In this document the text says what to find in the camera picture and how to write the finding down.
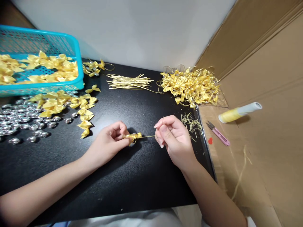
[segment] small scissors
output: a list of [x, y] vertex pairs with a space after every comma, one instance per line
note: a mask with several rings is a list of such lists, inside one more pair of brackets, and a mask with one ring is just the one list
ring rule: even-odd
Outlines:
[[230, 145], [230, 142], [220, 133], [219, 130], [217, 130], [212, 123], [210, 123], [210, 121], [208, 121], [208, 123], [206, 122], [206, 124], [226, 146]]

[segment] hand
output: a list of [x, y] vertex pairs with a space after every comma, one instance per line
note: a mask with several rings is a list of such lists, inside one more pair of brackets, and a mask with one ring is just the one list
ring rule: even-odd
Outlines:
[[130, 144], [131, 139], [123, 139], [123, 135], [128, 134], [127, 127], [122, 121], [103, 128], [81, 159], [95, 169], [103, 166]]
[[174, 115], [161, 118], [154, 128], [160, 147], [166, 146], [171, 160], [181, 171], [197, 164], [188, 130], [179, 119]]

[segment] person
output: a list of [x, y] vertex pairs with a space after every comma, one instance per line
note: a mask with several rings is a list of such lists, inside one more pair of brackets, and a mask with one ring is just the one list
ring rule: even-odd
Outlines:
[[[173, 115], [161, 118], [155, 138], [164, 146], [172, 162], [181, 170], [201, 210], [204, 226], [255, 226], [219, 188], [197, 161], [187, 128]], [[0, 197], [0, 215], [8, 226], [27, 226], [48, 207], [67, 194], [83, 179], [128, 146], [126, 125], [116, 122], [103, 128], [90, 148], [71, 162], [21, 188]], [[70, 226], [81, 226], [83, 222]], [[101, 217], [82, 226], [182, 226], [177, 216], [167, 210], [135, 212]]]

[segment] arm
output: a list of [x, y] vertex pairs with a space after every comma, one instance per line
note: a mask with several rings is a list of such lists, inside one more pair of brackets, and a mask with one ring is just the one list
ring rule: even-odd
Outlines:
[[0, 214], [9, 226], [27, 226], [83, 179], [128, 146], [129, 134], [123, 122], [102, 129], [87, 152], [69, 163], [0, 198]]
[[155, 128], [156, 140], [161, 147], [166, 146], [173, 163], [182, 171], [203, 219], [211, 227], [247, 226], [239, 208], [197, 161], [187, 128], [173, 115], [160, 119]]

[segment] white sleeve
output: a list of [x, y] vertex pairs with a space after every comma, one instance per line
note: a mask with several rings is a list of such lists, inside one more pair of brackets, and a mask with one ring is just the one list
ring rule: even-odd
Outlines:
[[[247, 220], [247, 227], [256, 227], [251, 217], [246, 217], [246, 220]], [[205, 223], [203, 217], [202, 217], [202, 227], [210, 227], [208, 224]]]

